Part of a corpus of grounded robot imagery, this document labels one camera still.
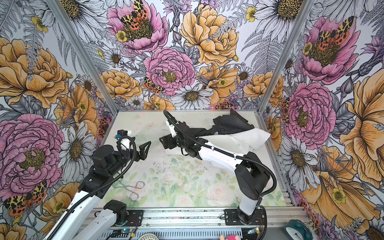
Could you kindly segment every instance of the clock face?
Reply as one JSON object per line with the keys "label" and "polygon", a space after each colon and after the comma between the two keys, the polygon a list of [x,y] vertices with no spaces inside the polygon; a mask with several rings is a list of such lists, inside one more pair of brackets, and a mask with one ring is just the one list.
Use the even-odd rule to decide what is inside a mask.
{"label": "clock face", "polygon": [[304,240],[304,237],[298,230],[291,227],[285,227],[285,230],[293,240]]}

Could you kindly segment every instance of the plush toy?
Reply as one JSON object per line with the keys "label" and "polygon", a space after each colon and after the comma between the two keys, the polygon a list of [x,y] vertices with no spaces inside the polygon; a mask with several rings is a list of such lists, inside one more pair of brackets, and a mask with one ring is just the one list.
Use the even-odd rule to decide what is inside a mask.
{"label": "plush toy", "polygon": [[227,238],[224,238],[224,236],[220,236],[220,240],[241,240],[239,236],[230,235]]}

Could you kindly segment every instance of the alarm clock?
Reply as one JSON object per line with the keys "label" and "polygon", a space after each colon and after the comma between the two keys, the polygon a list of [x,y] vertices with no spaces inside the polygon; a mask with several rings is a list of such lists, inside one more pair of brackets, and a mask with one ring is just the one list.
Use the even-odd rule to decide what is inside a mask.
{"label": "alarm clock", "polygon": [[292,219],[284,228],[284,233],[289,240],[312,240],[310,229],[300,220]]}

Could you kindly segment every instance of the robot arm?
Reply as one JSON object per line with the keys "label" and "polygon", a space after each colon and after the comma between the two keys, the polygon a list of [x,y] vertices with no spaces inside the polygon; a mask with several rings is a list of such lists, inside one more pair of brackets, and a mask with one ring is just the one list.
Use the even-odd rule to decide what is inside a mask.
{"label": "robot arm", "polygon": [[[189,128],[185,122],[176,121],[168,111],[164,110],[164,114],[168,119],[166,124],[171,132],[171,134],[160,138],[164,148],[180,147],[182,153],[183,151],[187,153],[183,155],[210,161],[214,166],[221,166],[221,168],[233,171],[240,190],[246,196],[238,208],[238,217],[243,224],[250,224],[256,208],[259,208],[262,197],[276,188],[277,181],[273,172],[261,163],[255,153],[237,154],[216,147],[203,138],[195,137],[196,129]],[[270,177],[273,179],[273,186],[263,192]]]}
{"label": "robot arm", "polygon": [[[111,145],[103,145],[95,151],[92,156],[94,165],[89,174],[80,184],[79,191],[75,194],[67,211],[44,240],[93,240],[112,225],[123,226],[128,222],[127,205],[111,200],[96,219],[73,238],[88,214],[107,193],[109,187],[122,178],[133,161],[145,160],[147,157],[151,142],[139,146],[139,151],[136,151],[135,138],[128,137],[127,131],[119,130],[116,138],[118,139],[118,151],[115,151]],[[114,178],[113,176],[119,171],[122,172]]]}

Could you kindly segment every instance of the round white object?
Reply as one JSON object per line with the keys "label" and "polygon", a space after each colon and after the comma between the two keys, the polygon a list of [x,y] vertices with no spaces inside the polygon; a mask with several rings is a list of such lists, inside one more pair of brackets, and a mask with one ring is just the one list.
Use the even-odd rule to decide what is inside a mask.
{"label": "round white object", "polygon": [[159,238],[153,233],[146,233],[143,236],[139,237],[138,240],[159,240]]}

